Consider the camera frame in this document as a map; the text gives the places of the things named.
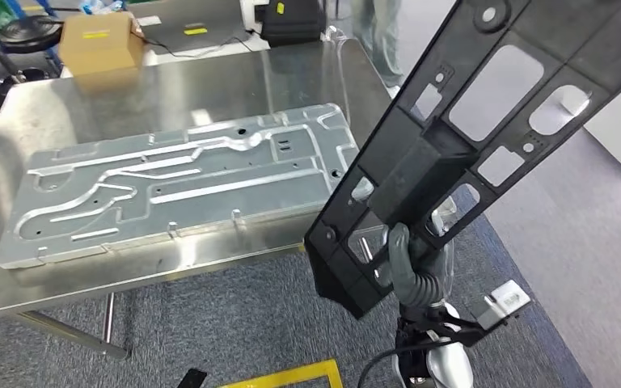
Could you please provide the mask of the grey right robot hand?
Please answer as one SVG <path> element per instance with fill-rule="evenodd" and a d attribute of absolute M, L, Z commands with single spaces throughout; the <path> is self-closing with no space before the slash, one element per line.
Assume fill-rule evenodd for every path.
<path fill-rule="evenodd" d="M 382 228 L 382 244 L 396 259 L 387 259 L 374 271 L 381 286 L 392 286 L 399 302 L 412 308 L 437 307 L 445 303 L 453 286 L 454 242 L 433 249 L 414 233 L 404 229 L 396 239 Z"/>

